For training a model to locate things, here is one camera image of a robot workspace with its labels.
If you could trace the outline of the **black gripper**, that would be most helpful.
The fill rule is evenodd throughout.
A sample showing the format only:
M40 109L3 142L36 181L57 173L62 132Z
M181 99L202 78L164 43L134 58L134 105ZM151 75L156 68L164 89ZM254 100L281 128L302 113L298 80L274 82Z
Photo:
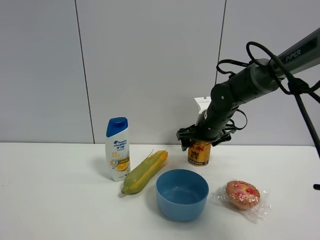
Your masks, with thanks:
M212 147L230 141L231 134L236 131L236 128L231 126L228 132L227 123L237 110L237 107L231 105L217 107L210 103L206 111L202 113L197 126L193 124L177 131L176 136L181 142L182 151L185 152L194 141L208 142Z

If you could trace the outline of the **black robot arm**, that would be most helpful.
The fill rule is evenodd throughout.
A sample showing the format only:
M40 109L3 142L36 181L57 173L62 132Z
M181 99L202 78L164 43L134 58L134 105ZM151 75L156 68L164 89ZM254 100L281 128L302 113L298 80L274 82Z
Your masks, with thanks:
M317 29L279 56L274 55L260 43L250 41L246 44L250 62L232 59L221 60L219 64L232 64L243 67L234 73L217 71L228 75L228 80L216 84L210 92L210 103L200 110L195 124L181 128L176 136L181 149L186 151L196 141L216 146L231 140L231 134L239 130L232 116L239 106L281 89L286 95L294 96L302 117L316 149L320 148L320 139L302 102L301 95L308 94L317 102L320 88L317 82L310 87L305 81L294 76L320 63L320 31Z

